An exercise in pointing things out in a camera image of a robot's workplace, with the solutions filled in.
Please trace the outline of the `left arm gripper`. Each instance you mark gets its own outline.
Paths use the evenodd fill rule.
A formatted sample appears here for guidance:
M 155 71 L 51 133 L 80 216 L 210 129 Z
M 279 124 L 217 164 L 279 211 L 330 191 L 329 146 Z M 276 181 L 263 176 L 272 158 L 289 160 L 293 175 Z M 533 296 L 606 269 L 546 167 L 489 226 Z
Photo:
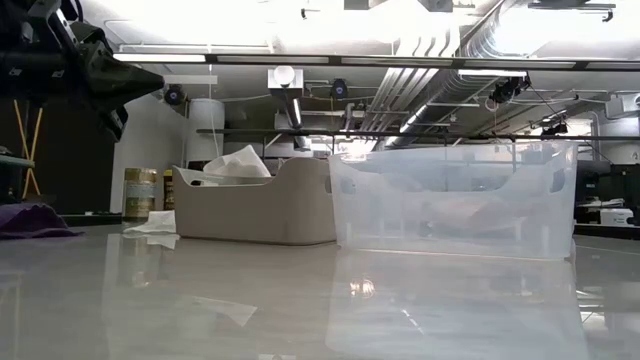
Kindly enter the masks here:
M 31 39 L 24 29 L 0 29 L 0 98 L 89 98 L 105 110 L 99 118 L 115 142 L 128 121 L 124 105 L 164 85 L 161 75 L 117 60 L 104 31 L 88 23 L 79 23 L 79 38 L 70 29 Z

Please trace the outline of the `yellow-lid spice jar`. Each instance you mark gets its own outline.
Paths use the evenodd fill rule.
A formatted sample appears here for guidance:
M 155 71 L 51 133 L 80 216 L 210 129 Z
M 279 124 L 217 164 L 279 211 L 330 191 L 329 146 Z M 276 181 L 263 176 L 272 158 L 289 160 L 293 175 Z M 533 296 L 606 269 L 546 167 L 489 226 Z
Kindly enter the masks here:
M 123 217 L 143 219 L 155 210 L 157 170 L 126 168 L 123 182 Z

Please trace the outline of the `yellow pole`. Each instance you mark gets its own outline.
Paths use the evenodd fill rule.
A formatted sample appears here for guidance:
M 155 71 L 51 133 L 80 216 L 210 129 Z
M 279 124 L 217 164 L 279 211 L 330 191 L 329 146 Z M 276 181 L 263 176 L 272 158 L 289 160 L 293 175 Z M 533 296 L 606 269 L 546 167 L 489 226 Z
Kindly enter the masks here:
M 39 138 L 42 115 L 43 115 L 43 108 L 40 108 L 38 110 L 36 124 L 34 127 L 34 134 L 33 134 L 33 139 L 31 143 L 31 152 L 29 153 L 29 157 L 28 157 L 28 159 L 31 160 L 32 162 L 35 162 L 35 154 L 36 154 L 37 143 Z M 24 185 L 23 194 L 22 194 L 23 200 L 27 198 L 27 195 L 29 194 L 30 186 L 33 186 L 33 189 L 35 190 L 35 193 L 37 195 L 41 194 L 41 191 L 35 176 L 35 167 L 31 167 L 27 169 L 27 173 L 25 176 L 25 185 Z
M 27 141 L 27 127 L 26 127 L 26 122 L 23 120 L 22 117 L 22 113 L 20 111 L 20 106 L 17 100 L 13 100 L 13 106 L 14 106 L 14 112 L 16 115 L 16 119 L 18 122 L 18 125 L 20 127 L 19 132 L 20 132 L 20 138 L 21 138 L 21 142 L 22 142 L 22 150 L 24 152 L 24 155 L 26 156 L 26 159 L 28 159 L 29 157 L 29 153 L 31 152 L 31 143 L 28 143 Z

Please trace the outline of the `dark jar with yellow lid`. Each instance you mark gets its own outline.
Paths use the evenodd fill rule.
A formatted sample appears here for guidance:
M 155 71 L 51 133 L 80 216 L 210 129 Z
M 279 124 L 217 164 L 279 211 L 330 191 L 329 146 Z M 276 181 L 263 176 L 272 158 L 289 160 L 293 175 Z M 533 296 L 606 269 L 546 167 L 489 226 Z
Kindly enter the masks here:
M 163 209 L 167 211 L 174 208 L 173 171 L 167 169 L 163 172 Z

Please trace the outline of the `white cloth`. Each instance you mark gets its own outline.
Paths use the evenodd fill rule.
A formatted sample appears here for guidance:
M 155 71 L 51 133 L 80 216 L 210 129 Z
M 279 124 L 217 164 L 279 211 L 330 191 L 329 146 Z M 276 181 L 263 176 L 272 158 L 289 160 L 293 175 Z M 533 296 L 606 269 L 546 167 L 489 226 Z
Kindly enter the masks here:
M 222 177 L 269 178 L 271 174 L 251 145 L 206 163 L 197 175 Z M 146 223 L 128 228 L 125 233 L 175 233 L 174 210 L 151 211 Z

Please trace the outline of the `purple cloth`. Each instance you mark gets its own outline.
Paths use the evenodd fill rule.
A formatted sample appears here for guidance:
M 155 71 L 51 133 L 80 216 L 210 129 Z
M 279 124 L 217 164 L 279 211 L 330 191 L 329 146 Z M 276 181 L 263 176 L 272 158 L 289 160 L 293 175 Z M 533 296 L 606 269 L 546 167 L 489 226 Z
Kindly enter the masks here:
M 0 205 L 0 240 L 78 236 L 46 204 Z

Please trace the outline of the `overhead light bar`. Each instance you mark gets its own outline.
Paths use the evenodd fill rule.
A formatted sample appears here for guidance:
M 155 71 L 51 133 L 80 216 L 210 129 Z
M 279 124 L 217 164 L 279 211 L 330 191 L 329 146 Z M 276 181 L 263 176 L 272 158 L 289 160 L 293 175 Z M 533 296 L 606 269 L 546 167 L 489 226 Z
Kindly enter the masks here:
M 445 58 L 282 54 L 117 53 L 122 62 L 137 64 L 296 65 L 323 67 L 434 68 L 467 70 L 640 72 L 640 60 Z

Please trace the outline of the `pink cloth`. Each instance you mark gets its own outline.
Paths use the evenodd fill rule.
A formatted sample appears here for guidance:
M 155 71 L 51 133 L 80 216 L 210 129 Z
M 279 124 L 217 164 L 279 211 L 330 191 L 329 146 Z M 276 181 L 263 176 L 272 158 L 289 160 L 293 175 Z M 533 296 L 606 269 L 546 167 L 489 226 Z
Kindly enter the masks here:
M 512 228 L 534 213 L 530 204 L 498 195 L 430 193 L 414 198 L 405 217 L 417 223 L 420 234 L 467 238 Z

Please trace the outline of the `white box on shelf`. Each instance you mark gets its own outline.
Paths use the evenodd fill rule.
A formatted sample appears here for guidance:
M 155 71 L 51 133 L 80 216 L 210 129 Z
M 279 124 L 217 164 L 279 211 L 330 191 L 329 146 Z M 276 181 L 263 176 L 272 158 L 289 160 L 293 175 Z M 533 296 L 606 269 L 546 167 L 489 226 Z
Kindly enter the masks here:
M 608 227 L 633 227 L 633 211 L 626 208 L 604 208 L 600 210 L 600 224 Z

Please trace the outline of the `black table frame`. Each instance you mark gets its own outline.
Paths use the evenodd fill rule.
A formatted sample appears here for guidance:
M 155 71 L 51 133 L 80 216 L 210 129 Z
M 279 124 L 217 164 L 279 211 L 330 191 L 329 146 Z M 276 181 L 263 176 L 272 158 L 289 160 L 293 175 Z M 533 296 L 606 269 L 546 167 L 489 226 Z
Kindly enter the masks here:
M 122 223 L 122 217 L 120 214 L 63 215 L 62 218 L 69 227 L 120 225 Z M 574 227 L 574 234 L 640 241 L 640 227 L 577 224 Z

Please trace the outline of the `corrugated silver air duct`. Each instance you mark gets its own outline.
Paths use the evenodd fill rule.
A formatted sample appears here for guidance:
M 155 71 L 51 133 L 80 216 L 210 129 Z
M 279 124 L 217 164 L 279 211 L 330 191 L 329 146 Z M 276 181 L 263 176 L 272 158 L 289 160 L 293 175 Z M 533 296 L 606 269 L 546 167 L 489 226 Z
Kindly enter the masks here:
M 464 58 L 528 58 L 539 46 L 524 38 L 524 26 L 515 18 L 514 9 L 496 12 L 485 20 L 458 48 L 456 55 Z M 411 103 L 400 137 L 385 139 L 387 147 L 402 146 L 414 141 L 411 134 L 425 130 L 424 123 L 441 122 L 455 113 L 463 103 L 481 91 L 504 79 L 496 70 L 438 69 L 428 72 L 429 81 Z

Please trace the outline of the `black horizontal rail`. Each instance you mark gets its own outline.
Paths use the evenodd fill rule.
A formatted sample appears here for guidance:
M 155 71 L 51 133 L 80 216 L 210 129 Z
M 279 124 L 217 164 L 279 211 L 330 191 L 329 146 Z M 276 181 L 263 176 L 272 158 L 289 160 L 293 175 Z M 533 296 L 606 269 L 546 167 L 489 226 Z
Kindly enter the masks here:
M 371 137 L 371 138 L 425 138 L 425 139 L 454 139 L 468 140 L 575 140 L 575 141 L 640 141 L 640 135 L 615 135 L 615 136 L 583 136 L 583 135 L 522 135 L 522 134 L 466 134 L 466 133 L 415 133 L 415 132 L 371 132 L 371 131 L 331 131 L 331 130 L 290 130 L 290 129 L 197 129 L 197 134 L 202 135 L 243 135 L 243 136 L 266 136 L 266 135 L 288 135 L 288 136 L 345 136 L 345 137 Z

